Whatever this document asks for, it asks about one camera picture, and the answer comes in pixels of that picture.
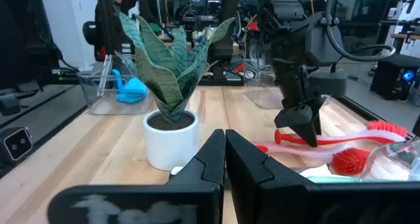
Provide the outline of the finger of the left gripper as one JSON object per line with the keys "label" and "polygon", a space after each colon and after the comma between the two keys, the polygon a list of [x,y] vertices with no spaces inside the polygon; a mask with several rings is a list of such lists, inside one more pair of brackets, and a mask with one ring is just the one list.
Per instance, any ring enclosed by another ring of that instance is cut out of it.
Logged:
{"label": "finger of the left gripper", "polygon": [[318,146],[312,122],[312,109],[308,105],[301,104],[282,109],[274,118],[274,123],[277,128],[289,127],[309,146]]}
{"label": "finger of the left gripper", "polygon": [[322,128],[320,123],[320,109],[324,103],[323,97],[316,97],[312,104],[312,112],[313,112],[313,124],[314,129],[317,135],[322,134]]}

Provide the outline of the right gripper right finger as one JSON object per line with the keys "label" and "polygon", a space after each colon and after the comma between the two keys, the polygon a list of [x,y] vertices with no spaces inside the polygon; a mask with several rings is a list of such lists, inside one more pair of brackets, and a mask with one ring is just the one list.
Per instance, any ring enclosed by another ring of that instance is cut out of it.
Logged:
{"label": "right gripper right finger", "polygon": [[238,224],[420,224],[420,182],[314,183],[226,130]]}

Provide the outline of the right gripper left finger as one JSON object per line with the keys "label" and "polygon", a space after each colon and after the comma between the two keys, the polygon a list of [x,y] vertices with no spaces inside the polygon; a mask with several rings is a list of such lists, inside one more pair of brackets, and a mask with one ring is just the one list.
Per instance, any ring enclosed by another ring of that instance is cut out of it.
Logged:
{"label": "right gripper left finger", "polygon": [[225,177],[224,131],[164,185],[80,185],[54,196],[49,224],[221,224]]}

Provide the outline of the red-handled red dish brush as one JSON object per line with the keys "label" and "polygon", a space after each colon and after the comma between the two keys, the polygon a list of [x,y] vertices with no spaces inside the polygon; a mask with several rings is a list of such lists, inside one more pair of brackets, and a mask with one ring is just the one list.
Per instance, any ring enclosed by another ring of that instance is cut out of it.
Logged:
{"label": "red-handled red dish brush", "polygon": [[[404,142],[408,131],[394,123],[381,120],[371,121],[364,130],[341,136],[317,135],[316,145],[335,145],[352,141],[373,141],[381,145],[395,142]],[[281,133],[279,129],[274,132],[274,144],[280,145],[288,142],[297,145],[307,145],[308,143],[295,133]]]}

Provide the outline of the green translucent plastic bin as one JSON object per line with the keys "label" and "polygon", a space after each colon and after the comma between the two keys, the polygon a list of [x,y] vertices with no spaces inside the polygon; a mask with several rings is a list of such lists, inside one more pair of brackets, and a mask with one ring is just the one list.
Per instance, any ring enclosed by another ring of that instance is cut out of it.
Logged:
{"label": "green translucent plastic bin", "polygon": [[358,183],[357,178],[342,176],[342,175],[330,175],[330,176],[308,176],[308,180],[314,183]]}

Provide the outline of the snake plant in white pot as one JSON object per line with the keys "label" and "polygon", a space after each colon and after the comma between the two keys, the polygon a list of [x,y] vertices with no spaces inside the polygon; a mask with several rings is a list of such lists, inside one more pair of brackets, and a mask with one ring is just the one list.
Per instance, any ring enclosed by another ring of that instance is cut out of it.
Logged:
{"label": "snake plant in white pot", "polygon": [[176,32],[171,46],[167,46],[143,17],[136,15],[138,24],[135,24],[120,13],[119,20],[135,52],[132,58],[121,53],[116,56],[145,84],[157,106],[142,123],[147,161],[165,171],[185,166],[200,149],[200,120],[187,109],[188,101],[210,68],[207,62],[210,46],[228,37],[235,19],[219,24],[192,49],[187,47],[183,27]]}

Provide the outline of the black box with blue light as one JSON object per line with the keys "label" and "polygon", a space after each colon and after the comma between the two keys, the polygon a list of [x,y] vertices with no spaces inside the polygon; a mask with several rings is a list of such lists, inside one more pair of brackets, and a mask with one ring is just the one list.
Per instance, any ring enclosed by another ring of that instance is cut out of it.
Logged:
{"label": "black box with blue light", "polygon": [[420,58],[396,54],[379,61],[370,91],[388,101],[405,101],[420,69]]}

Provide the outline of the large clear plastic bin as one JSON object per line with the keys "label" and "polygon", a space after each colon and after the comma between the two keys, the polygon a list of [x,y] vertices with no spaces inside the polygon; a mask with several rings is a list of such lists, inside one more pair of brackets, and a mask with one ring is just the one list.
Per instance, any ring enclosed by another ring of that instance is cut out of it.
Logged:
{"label": "large clear plastic bin", "polygon": [[132,75],[128,67],[117,56],[107,56],[103,63],[95,66],[91,72],[78,72],[79,84],[85,96],[89,112],[96,115],[136,115],[146,113],[151,104],[152,96],[147,89],[146,98],[135,104],[127,104],[116,101],[119,94],[114,87],[113,69],[119,70],[123,80],[123,86],[131,79],[137,78]]}

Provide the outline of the person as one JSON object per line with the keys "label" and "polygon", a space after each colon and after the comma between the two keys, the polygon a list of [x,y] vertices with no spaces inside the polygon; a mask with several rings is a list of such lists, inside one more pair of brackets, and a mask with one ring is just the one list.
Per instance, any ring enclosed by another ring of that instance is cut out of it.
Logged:
{"label": "person", "polygon": [[[113,0],[114,9],[117,12],[122,12],[129,15],[129,10],[135,7],[137,0]],[[99,3],[96,4],[94,10],[94,21],[96,26],[96,40],[94,44],[94,51],[98,55],[97,60],[103,61],[106,57],[106,49],[104,43],[104,34],[102,31],[102,15],[100,13]]]}

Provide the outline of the black office chair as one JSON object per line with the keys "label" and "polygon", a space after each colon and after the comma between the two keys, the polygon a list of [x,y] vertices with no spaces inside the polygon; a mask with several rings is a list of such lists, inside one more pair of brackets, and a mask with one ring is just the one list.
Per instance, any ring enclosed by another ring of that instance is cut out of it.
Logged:
{"label": "black office chair", "polygon": [[96,23],[87,21],[82,26],[83,36],[89,45],[94,47],[94,58],[98,60],[98,49],[96,46]]}

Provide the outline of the pink-handled red dish brush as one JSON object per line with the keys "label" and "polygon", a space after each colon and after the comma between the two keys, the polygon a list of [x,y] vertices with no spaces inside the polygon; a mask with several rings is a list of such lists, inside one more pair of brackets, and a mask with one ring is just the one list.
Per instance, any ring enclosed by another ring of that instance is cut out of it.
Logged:
{"label": "pink-handled red dish brush", "polygon": [[329,164],[338,175],[360,174],[363,172],[371,153],[369,150],[350,145],[339,145],[332,148],[312,148],[257,141],[251,141],[251,143],[265,153],[288,153],[322,161],[325,164]]}

